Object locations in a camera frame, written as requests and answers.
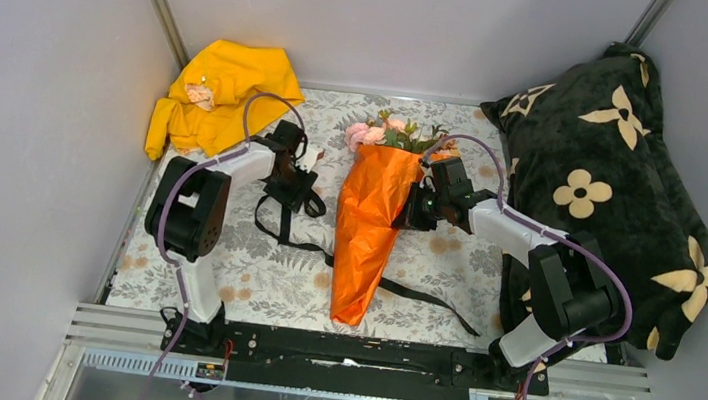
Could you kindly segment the orange wrapping paper sheet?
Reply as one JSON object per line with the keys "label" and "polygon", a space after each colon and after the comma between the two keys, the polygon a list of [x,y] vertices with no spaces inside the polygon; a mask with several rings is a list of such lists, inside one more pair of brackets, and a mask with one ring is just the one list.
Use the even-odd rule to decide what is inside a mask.
{"label": "orange wrapping paper sheet", "polygon": [[397,147],[361,145],[337,203],[330,319],[364,319],[397,242],[393,228],[411,184],[425,169],[421,156]]}

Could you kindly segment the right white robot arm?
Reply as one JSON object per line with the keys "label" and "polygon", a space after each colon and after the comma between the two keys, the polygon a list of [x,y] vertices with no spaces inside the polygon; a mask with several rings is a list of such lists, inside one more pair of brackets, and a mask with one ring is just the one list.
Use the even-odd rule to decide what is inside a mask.
{"label": "right white robot arm", "polygon": [[511,389],[523,380],[525,365],[587,341],[584,333],[597,325],[620,319],[630,326],[626,286],[602,260],[595,238],[551,229],[499,193],[474,190],[458,157],[420,163],[428,179],[411,185],[394,228],[431,231],[445,221],[506,251],[528,273],[532,311],[491,346],[496,355],[485,362],[493,387]]}

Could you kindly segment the pink fake flower stem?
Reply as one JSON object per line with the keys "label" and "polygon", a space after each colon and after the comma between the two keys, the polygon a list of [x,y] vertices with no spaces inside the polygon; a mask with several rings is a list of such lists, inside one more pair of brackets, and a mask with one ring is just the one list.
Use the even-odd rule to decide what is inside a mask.
{"label": "pink fake flower stem", "polygon": [[350,125],[345,133],[344,140],[350,151],[357,151],[359,146],[381,145],[385,141],[386,129],[377,125],[358,122]]}

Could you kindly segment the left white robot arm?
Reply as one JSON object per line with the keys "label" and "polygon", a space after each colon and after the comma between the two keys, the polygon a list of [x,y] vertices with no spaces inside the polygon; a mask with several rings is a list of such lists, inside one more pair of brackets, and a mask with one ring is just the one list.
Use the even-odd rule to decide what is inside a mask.
{"label": "left white robot arm", "polygon": [[285,213],[302,208],[323,214],[313,192],[314,167],[323,150],[310,144],[304,130],[284,119],[264,136],[254,136],[232,151],[196,163],[170,159],[144,220],[162,258],[178,275],[183,316],[192,320],[185,340],[200,355],[222,347],[224,331],[214,319],[223,310],[211,264],[202,259],[218,244],[231,194],[261,181],[263,195]]}

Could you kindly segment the pink fake flower bunch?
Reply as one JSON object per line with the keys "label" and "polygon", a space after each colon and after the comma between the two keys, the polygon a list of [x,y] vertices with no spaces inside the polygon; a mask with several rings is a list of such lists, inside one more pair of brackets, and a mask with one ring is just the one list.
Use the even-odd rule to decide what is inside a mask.
{"label": "pink fake flower bunch", "polygon": [[453,155],[457,144],[447,140],[440,146],[438,143],[449,136],[442,124],[431,125],[426,130],[411,119],[400,119],[388,109],[378,111],[377,117],[366,122],[367,131],[361,138],[363,145],[379,145],[405,150],[414,154],[440,153]]}

